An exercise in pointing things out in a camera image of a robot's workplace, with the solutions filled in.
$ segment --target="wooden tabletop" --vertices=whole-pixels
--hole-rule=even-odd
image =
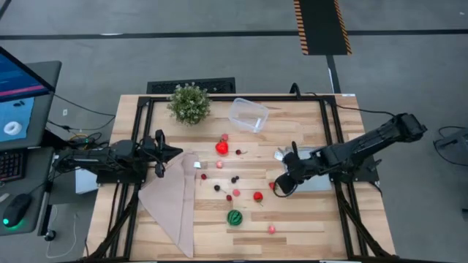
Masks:
[[[111,143],[130,138],[137,100],[137,95],[121,97]],[[354,96],[336,95],[336,101],[342,106],[358,107]],[[269,109],[269,116],[259,134],[241,132],[230,124],[227,118],[230,104],[212,102],[208,119],[193,127],[176,123],[170,117],[165,102],[157,102],[154,108],[150,134],[162,129],[170,145],[192,149],[206,163],[206,169],[199,169],[196,176],[194,259],[346,259],[334,189],[295,193],[280,199],[268,187],[269,182],[284,172],[281,162],[273,157],[278,147],[291,146],[293,140],[298,146],[326,145],[319,104],[261,102]],[[333,141],[336,142],[331,111],[328,111]],[[145,111],[140,131],[145,123],[144,116]],[[339,109],[339,117],[345,140],[364,133],[358,111]],[[230,153],[220,158],[214,146],[223,133],[229,134]],[[236,149],[248,153],[237,156],[234,153]],[[224,162],[223,169],[215,167],[215,162],[220,159]],[[200,184],[202,173],[207,174],[208,179]],[[230,179],[236,175],[240,180],[232,184]],[[213,190],[216,184],[227,192],[237,188],[241,195],[227,202],[224,193]],[[115,185],[99,188],[88,233],[90,251],[94,251],[107,234],[114,189]],[[394,253],[380,193],[368,183],[355,183],[355,189],[364,225],[387,252]],[[252,201],[255,191],[263,193],[263,206]],[[227,212],[231,209],[242,212],[244,221],[240,226],[226,223]],[[190,260],[141,205],[136,222],[131,260]],[[274,235],[267,231],[271,224],[276,227]],[[351,222],[350,229],[355,254],[359,254],[355,228]],[[127,225],[123,230],[119,239],[119,255],[123,253]]]

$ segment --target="green plant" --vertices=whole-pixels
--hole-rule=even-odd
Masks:
[[[201,90],[195,83],[185,87],[177,85],[167,106],[172,111],[171,117],[187,126],[195,125],[210,114],[210,99],[206,89]]]

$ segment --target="computer monitor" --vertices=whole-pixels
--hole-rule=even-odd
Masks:
[[[55,88],[0,47],[0,102],[41,96]]]

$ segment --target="transparent plastic box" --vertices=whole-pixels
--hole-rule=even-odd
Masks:
[[[259,133],[268,118],[268,109],[246,99],[234,99],[229,109],[229,120],[239,129]]]

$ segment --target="concrete floor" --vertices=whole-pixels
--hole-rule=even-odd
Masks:
[[[464,0],[340,0],[348,30],[468,28]],[[101,34],[174,31],[295,29],[293,3],[284,0],[15,0],[0,21],[5,34]],[[365,109],[414,113],[429,131],[411,145],[377,155],[381,187],[397,254],[411,259],[468,262],[468,169],[444,162],[432,140],[446,125],[467,126],[467,35],[350,37],[353,55],[336,56],[343,93]],[[302,56],[297,37],[1,41],[23,62],[60,60],[57,93],[92,109],[114,113],[121,94],[142,94],[152,80],[235,77],[240,92],[330,93],[324,56]],[[64,108],[68,116],[61,116]],[[54,100],[50,119],[83,128],[105,118]],[[386,121],[363,114],[367,129]],[[51,129],[68,138],[65,131]],[[102,130],[108,137],[111,127]],[[93,196],[59,208],[54,229],[65,252],[78,213],[79,258],[94,205]],[[0,237],[0,262],[50,262],[35,232]]]

